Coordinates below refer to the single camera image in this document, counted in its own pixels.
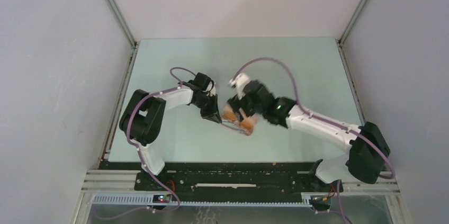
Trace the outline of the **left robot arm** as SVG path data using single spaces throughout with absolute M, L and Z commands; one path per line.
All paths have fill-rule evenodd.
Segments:
M 143 170 L 149 173 L 147 184 L 157 191 L 167 185 L 167 175 L 161 172 L 165 161 L 154 142 L 159 136 L 165 111 L 183 105 L 194 105 L 200 109 L 201 118 L 222 123 L 215 82 L 203 73 L 197 73 L 193 80 L 152 94 L 141 89 L 134 91 L 119 121 L 119 129 L 125 133 L 127 142 L 136 148 Z

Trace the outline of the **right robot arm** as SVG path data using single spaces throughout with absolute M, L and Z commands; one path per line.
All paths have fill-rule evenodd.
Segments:
M 390 149 L 374 123 L 358 126 L 314 113 L 297 100 L 275 97 L 260 81 L 247 77 L 232 79 L 229 86 L 236 94 L 226 102 L 223 118 L 244 134 L 251 135 L 258 118 L 262 118 L 273 126 L 304 131 L 342 151 L 340 156 L 315 162 L 308 176 L 308 184 L 314 191 L 322 191 L 328 184 L 348 177 L 366 184 L 386 178 L 381 172 Z

